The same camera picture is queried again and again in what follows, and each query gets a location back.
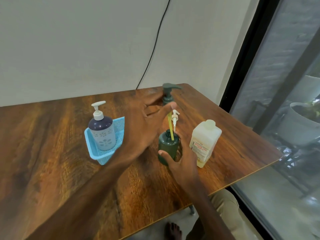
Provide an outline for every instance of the wooden table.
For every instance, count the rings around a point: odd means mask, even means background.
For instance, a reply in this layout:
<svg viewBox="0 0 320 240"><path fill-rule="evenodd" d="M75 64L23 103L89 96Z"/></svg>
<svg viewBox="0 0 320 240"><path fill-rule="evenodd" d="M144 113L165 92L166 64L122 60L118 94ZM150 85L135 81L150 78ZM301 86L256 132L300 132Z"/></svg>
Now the wooden table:
<svg viewBox="0 0 320 240"><path fill-rule="evenodd" d="M177 130L188 140L202 121L222 129L212 157L198 168L212 194L270 165L281 153L188 84L172 95ZM0 107L0 234L26 238L102 166L89 157L84 130L94 112L112 118L161 87ZM162 131L168 128L165 119ZM191 204L157 159L158 138L119 178L94 222L94 239L122 239Z"/></svg>

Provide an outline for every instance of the table leg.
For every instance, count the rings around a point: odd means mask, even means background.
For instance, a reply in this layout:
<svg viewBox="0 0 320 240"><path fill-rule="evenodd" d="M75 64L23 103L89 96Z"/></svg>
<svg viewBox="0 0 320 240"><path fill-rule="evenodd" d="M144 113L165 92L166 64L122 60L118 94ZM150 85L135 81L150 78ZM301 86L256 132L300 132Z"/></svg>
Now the table leg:
<svg viewBox="0 0 320 240"><path fill-rule="evenodd" d="M191 206L189 206L189 208L190 208L190 214L191 214L191 215L195 215L196 213L195 213L195 208L194 208L194 206L191 205Z"/></svg>

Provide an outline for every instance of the bare foot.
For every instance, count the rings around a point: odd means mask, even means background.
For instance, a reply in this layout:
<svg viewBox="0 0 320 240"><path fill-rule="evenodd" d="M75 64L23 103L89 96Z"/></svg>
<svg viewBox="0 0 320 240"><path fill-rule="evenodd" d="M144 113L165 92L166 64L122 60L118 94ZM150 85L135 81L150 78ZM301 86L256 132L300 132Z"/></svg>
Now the bare foot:
<svg viewBox="0 0 320 240"><path fill-rule="evenodd" d="M182 240L182 231L177 224L168 222L164 227L165 240Z"/></svg>

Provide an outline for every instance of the yellow plastic bottle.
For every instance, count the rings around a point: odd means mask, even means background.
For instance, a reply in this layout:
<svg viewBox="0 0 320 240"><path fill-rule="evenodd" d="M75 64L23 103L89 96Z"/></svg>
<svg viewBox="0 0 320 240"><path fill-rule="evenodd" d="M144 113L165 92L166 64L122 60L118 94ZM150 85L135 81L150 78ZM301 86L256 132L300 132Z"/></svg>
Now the yellow plastic bottle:
<svg viewBox="0 0 320 240"><path fill-rule="evenodd" d="M197 154L197 166L203 168L209 160L222 130L213 120L203 121L192 132L190 148Z"/></svg>

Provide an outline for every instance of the floor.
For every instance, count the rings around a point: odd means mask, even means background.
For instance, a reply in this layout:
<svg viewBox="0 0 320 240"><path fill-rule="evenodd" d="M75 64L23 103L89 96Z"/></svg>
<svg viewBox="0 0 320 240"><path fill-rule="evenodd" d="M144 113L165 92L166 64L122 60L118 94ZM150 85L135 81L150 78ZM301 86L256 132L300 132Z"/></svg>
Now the floor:
<svg viewBox="0 0 320 240"><path fill-rule="evenodd" d="M242 212L240 212L240 215L245 221L246 226L248 227L248 231L252 232L254 240L262 240L262 237L255 230L255 228L252 226L252 224L249 222L246 216ZM182 240L185 240L187 234L191 231L197 219L198 213L196 212L195 215L191 215L190 209L186 208L132 235L131 237L127 238L127 240L163 240L164 226L167 222L174 222L178 224L180 226L180 229L182 230Z"/></svg>
<svg viewBox="0 0 320 240"><path fill-rule="evenodd" d="M320 190L301 192L272 167L236 184L283 240L320 239Z"/></svg>

